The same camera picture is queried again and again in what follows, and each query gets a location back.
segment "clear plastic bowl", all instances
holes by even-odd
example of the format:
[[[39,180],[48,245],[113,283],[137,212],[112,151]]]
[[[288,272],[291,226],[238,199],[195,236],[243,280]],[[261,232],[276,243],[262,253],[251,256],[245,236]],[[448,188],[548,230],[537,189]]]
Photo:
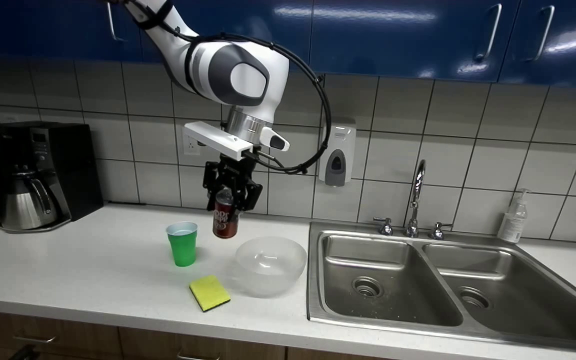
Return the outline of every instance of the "clear plastic bowl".
[[[256,237],[235,253],[236,279],[255,297],[272,297],[290,289],[306,266],[306,250],[291,239]]]

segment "stainless steel carafe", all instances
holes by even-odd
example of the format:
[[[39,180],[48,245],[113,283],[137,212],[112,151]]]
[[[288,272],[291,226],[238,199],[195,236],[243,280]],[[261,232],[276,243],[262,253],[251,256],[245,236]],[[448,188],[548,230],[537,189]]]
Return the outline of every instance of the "stainless steel carafe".
[[[8,230],[28,230],[57,220],[57,209],[35,171],[12,174],[6,192],[1,226]]]

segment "sink drain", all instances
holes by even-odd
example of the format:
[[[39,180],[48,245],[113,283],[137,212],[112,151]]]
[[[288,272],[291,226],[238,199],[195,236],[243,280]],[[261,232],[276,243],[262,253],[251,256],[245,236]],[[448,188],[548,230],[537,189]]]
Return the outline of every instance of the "sink drain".
[[[372,277],[359,276],[352,280],[352,288],[365,297],[379,297],[384,294],[384,287]]]
[[[459,297],[464,303],[475,306],[479,309],[490,308],[490,301],[487,299],[483,292],[470,286],[462,286],[459,288]]]

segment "backsplash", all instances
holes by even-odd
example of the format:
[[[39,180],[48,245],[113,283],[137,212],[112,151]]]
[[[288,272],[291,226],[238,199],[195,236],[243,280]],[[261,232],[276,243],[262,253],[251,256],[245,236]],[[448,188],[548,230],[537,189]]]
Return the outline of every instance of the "backsplash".
[[[286,175],[258,166],[253,213],[372,223],[409,214],[416,164],[427,162],[421,228],[495,234],[517,189],[528,188],[524,237],[576,241],[576,89],[432,79],[326,75],[334,117],[357,124],[352,181],[323,185],[313,168]],[[185,155],[182,127],[213,125],[228,107],[173,86],[159,64],[0,58],[0,123],[86,123],[107,200],[205,208],[203,165]],[[320,141],[320,101],[291,73],[274,129],[292,144],[286,166]]]

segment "drawer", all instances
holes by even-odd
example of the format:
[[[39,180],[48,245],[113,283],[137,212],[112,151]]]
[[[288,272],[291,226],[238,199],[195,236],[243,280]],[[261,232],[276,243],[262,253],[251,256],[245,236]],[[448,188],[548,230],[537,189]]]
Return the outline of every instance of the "drawer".
[[[37,345],[41,353],[121,359],[119,333],[114,326],[0,312],[0,347],[16,351],[25,344]]]
[[[285,360],[283,346],[119,328],[125,360]]]
[[[0,360],[9,360],[19,349],[13,350],[11,348],[0,347]],[[37,360],[85,360],[81,357],[69,357],[64,355],[55,355],[54,353],[39,353]]]
[[[307,350],[304,348],[288,348],[286,360],[385,360],[377,357],[350,355],[327,351]]]

